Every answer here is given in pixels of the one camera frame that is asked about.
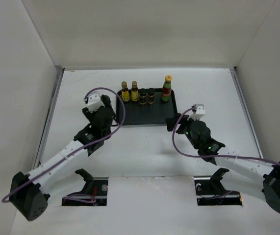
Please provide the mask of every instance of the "screw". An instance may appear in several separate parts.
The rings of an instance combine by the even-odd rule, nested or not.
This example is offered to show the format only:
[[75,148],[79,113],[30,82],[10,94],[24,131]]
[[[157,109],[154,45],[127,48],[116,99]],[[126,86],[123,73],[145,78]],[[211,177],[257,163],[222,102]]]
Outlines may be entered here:
[[200,183],[197,183],[195,185],[195,188],[197,189],[197,191],[200,191],[200,190],[202,190],[202,185]]
[[102,185],[102,191],[107,191],[108,190],[108,185]]

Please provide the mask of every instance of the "small glass bottle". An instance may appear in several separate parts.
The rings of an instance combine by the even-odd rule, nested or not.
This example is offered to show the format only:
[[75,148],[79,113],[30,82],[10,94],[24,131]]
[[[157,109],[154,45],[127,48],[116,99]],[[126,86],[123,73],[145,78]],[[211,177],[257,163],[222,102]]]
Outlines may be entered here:
[[154,97],[155,97],[155,89],[149,88],[148,89],[148,103],[153,104],[154,103]]
[[129,90],[127,87],[127,83],[126,82],[122,82],[121,83],[121,97],[123,102],[128,102],[130,100],[130,95],[129,95]]
[[142,89],[140,89],[139,90],[139,96],[140,96],[140,98],[139,98],[139,102],[140,102],[140,104],[142,104],[142,105],[144,105],[144,104],[146,104],[146,89],[144,89],[144,88],[142,88]]
[[132,82],[131,99],[133,102],[138,102],[139,100],[139,89],[136,81]]
[[170,75],[165,77],[163,89],[161,90],[161,101],[168,102],[171,96],[171,79]]

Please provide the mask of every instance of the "black tray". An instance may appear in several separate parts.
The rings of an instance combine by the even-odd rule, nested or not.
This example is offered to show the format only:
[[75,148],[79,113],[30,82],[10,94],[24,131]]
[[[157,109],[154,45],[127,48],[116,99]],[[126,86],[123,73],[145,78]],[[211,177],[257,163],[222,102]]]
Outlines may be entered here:
[[[161,88],[155,89],[154,103],[141,105],[138,102],[130,101],[125,103],[126,118],[123,126],[128,125],[147,125],[147,124],[165,124],[166,118],[173,118],[177,114],[177,105],[174,91],[171,91],[171,99],[167,103],[161,102]],[[116,99],[116,115],[118,122],[122,120],[122,107],[118,99]]]

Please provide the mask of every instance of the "white table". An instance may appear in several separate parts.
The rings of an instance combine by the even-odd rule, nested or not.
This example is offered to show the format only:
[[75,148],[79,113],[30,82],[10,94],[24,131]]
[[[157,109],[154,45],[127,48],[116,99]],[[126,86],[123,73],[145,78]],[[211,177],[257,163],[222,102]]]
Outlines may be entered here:
[[[137,81],[139,88],[157,88],[168,74],[178,112],[204,104],[202,120],[212,137],[227,146],[220,153],[259,157],[228,69],[77,70],[64,73],[42,162],[88,123],[81,109],[89,90],[103,86],[118,91],[122,81],[129,87]],[[115,110],[115,95],[100,92],[110,96]],[[184,136],[176,135],[176,143],[183,152],[197,154]],[[12,234],[280,234],[280,215],[247,195],[242,207],[198,207],[188,176],[211,175],[218,167],[179,155],[166,126],[122,127],[81,167],[94,177],[110,177],[107,207],[60,207],[63,195],[84,185],[74,175],[53,186],[58,193],[37,220],[27,223],[17,213]]]

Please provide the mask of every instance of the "red sauce bottle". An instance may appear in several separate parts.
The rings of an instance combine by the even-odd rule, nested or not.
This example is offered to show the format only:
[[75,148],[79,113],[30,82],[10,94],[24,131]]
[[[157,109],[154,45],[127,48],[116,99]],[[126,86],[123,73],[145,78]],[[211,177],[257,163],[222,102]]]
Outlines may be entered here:
[[165,82],[163,89],[161,90],[161,101],[162,102],[168,102],[171,97],[171,79],[172,77],[170,75],[167,75],[165,77]]

